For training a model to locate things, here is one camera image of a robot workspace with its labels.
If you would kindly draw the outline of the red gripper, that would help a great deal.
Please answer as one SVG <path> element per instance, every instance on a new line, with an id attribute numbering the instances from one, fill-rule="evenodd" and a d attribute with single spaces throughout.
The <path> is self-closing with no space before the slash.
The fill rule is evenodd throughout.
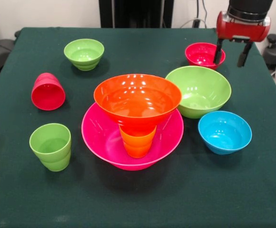
<path id="1" fill-rule="evenodd" d="M 244 40 L 247 42 L 240 54 L 237 66 L 245 65 L 252 42 L 263 41 L 269 33 L 271 18 L 266 16 L 261 22 L 244 22 L 230 17 L 226 11 L 221 11 L 217 17 L 217 47 L 214 55 L 214 64 L 219 64 L 222 56 L 223 40 Z"/>

